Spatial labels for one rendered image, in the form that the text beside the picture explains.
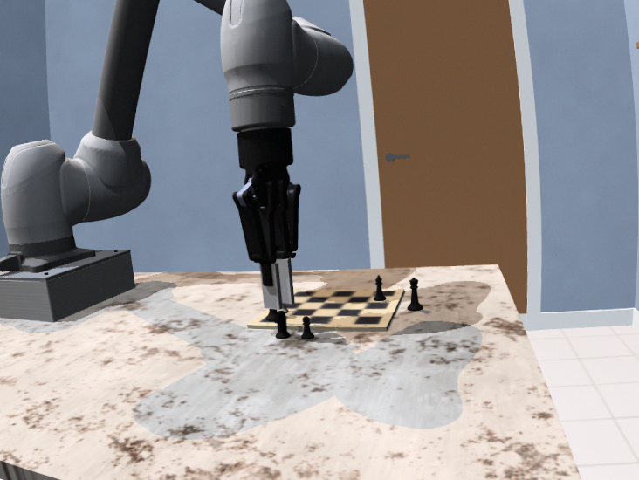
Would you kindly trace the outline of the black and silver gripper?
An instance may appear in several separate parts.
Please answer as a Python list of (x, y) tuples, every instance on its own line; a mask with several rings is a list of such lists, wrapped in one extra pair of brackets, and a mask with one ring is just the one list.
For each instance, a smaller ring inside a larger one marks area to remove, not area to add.
[(244, 187), (232, 198), (249, 259), (260, 263), (264, 308), (281, 310), (282, 303), (295, 303), (291, 258), (298, 249), (301, 187), (290, 182), (287, 171), (293, 164), (292, 131), (243, 131), (237, 133), (237, 145), (245, 178)]

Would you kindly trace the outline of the black and cream chessboard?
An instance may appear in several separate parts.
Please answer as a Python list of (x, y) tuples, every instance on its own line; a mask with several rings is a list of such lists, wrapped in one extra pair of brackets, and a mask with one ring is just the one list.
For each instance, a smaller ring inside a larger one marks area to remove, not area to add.
[[(287, 330), (304, 330), (302, 319), (310, 319), (311, 331), (386, 332), (400, 304), (404, 289), (382, 289), (386, 297), (374, 301), (376, 289), (293, 290), (293, 304), (285, 304)], [(269, 309), (247, 325), (251, 329), (276, 329), (267, 321)]]

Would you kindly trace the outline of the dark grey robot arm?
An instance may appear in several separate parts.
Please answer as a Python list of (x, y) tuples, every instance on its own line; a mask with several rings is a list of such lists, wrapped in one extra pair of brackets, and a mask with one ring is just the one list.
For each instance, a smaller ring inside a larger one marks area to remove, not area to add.
[[(234, 132), (293, 127), (294, 93), (333, 94), (353, 74), (346, 46), (293, 17), (286, 0), (194, 1), (223, 15)], [(115, 1), (93, 130), (73, 159), (48, 140), (15, 146), (6, 157), (1, 202), (10, 253), (1, 272), (38, 273), (95, 257), (76, 247), (72, 226), (124, 215), (148, 197), (151, 174), (132, 133), (159, 2)]]

